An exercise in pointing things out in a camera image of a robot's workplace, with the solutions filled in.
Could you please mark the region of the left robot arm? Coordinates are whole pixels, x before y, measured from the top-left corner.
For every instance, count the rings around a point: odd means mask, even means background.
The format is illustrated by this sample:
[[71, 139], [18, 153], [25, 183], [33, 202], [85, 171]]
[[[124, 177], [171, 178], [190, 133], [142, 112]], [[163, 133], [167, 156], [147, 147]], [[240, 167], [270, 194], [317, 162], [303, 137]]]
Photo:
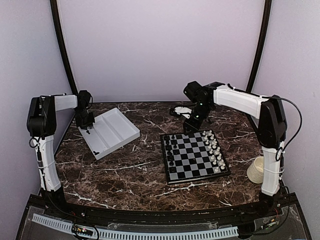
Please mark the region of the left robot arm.
[[54, 154], [56, 112], [74, 110], [76, 126], [87, 131], [95, 123], [94, 114], [89, 111], [91, 101], [92, 95], [87, 90], [78, 94], [41, 95], [31, 99], [26, 123], [30, 134], [29, 146], [36, 151], [41, 188], [48, 193], [62, 189]]

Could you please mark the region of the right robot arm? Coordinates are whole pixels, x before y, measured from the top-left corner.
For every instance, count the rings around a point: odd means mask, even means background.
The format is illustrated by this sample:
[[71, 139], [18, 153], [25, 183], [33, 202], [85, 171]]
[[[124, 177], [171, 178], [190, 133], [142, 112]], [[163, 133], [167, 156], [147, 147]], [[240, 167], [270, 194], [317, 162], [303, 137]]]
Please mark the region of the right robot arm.
[[263, 152], [261, 193], [273, 197], [280, 189], [284, 153], [289, 144], [286, 141], [288, 123], [283, 107], [285, 98], [278, 95], [258, 95], [221, 82], [202, 86], [197, 81], [192, 81], [183, 92], [195, 104], [183, 123], [185, 134], [197, 132], [216, 106], [229, 107], [250, 117]]

